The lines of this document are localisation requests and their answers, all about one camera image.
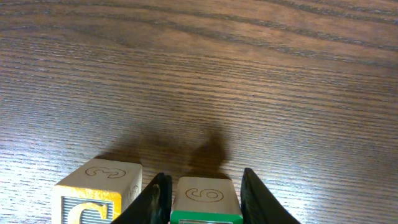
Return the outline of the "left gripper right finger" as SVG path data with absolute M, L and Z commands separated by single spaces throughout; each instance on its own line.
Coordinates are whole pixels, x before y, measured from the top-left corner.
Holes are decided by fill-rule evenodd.
M 245 224 L 299 224 L 273 196 L 256 173 L 245 168 L 241 181 L 241 211 Z

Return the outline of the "green block letter V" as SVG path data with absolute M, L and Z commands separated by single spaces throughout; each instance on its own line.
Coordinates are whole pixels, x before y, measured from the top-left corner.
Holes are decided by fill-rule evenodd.
M 180 178 L 170 223 L 243 224 L 233 181 L 204 177 Z

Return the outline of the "yellow block letter C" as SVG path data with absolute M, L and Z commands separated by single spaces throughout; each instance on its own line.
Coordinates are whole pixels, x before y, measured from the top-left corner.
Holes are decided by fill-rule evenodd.
M 53 223 L 111 223 L 140 194 L 141 164 L 91 159 L 55 184 Z

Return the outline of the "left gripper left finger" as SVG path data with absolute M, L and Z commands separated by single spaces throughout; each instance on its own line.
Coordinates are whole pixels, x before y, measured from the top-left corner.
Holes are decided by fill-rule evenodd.
M 111 224 L 168 224 L 172 208 L 172 177 L 158 173 Z

